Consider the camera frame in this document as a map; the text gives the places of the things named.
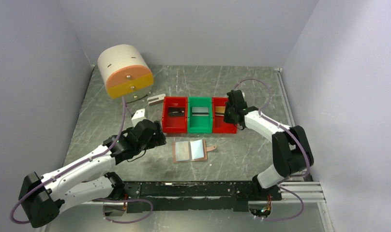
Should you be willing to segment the silver credit card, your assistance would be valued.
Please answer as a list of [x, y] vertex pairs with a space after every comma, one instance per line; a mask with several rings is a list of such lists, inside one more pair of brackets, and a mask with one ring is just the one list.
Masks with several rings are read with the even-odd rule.
[[192, 116], [208, 116], [210, 114], [210, 110], [208, 107], [192, 107], [191, 115]]

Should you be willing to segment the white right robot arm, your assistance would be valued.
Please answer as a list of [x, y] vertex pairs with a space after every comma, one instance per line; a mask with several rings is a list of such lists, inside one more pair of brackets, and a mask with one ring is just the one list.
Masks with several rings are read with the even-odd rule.
[[224, 122], [250, 129], [272, 144], [272, 165], [253, 177], [257, 184], [252, 186], [252, 196], [257, 200], [265, 199], [270, 188], [281, 183], [296, 173], [309, 173], [314, 164], [314, 157], [305, 133], [301, 126], [287, 126], [266, 116], [255, 106], [248, 106], [241, 90], [227, 93]]

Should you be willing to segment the black credit card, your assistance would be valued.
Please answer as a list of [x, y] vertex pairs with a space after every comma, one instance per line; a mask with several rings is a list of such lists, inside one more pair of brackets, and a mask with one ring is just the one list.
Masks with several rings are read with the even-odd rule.
[[168, 107], [168, 116], [169, 117], [185, 116], [185, 108], [184, 107]]

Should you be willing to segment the green plastic bin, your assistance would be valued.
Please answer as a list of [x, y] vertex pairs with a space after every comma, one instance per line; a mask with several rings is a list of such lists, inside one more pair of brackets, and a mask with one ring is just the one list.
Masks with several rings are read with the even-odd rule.
[[[208, 107], [208, 116], [192, 116], [192, 107]], [[213, 115], [212, 98], [188, 97], [188, 126], [187, 133], [212, 133]]]

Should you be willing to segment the round white drawer cabinet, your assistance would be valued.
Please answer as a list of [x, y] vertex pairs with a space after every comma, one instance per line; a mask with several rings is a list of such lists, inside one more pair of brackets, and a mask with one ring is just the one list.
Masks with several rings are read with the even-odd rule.
[[103, 51], [97, 60], [107, 94], [112, 99], [137, 101], [151, 92], [152, 71], [132, 45], [120, 44]]

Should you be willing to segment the red bin with black card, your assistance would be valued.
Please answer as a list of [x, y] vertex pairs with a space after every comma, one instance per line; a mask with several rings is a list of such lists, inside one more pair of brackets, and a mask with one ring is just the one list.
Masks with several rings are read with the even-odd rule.
[[[169, 117], [168, 107], [184, 107], [185, 116]], [[187, 133], [188, 126], [188, 98], [165, 97], [162, 113], [162, 129], [165, 133]]]

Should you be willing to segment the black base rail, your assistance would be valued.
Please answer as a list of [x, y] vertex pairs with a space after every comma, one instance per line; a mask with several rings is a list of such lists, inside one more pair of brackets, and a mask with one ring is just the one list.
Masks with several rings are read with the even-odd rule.
[[263, 189], [256, 181], [123, 181], [115, 172], [105, 174], [112, 192], [126, 213], [146, 211], [233, 210], [248, 212], [252, 202], [282, 199], [278, 186]]

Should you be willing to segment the tan leather card holder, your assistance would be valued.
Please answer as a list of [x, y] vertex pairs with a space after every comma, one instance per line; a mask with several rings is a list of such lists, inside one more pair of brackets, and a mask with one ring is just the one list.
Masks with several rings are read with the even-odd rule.
[[206, 161], [208, 152], [214, 151], [217, 145], [207, 146], [205, 139], [173, 142], [173, 162]]

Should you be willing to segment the small white grey block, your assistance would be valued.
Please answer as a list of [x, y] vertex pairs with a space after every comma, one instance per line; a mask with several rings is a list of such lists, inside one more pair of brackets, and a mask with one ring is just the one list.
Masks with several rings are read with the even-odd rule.
[[148, 106], [157, 105], [164, 102], [166, 94], [159, 94], [147, 98]]

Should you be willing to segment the gold credit card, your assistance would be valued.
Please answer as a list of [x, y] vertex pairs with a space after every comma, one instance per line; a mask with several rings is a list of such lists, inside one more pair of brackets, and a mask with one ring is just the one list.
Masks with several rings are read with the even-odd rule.
[[226, 108], [224, 106], [215, 106], [215, 108], [214, 108], [214, 115], [215, 116], [224, 116], [225, 109]]

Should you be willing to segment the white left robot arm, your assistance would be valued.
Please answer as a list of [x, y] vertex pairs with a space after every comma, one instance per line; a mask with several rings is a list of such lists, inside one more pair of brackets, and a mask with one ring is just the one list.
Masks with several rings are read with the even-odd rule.
[[24, 178], [19, 204], [33, 228], [50, 223], [76, 205], [96, 200], [126, 200], [125, 183], [111, 169], [125, 160], [165, 145], [159, 121], [143, 119], [104, 140], [92, 152], [50, 173]]

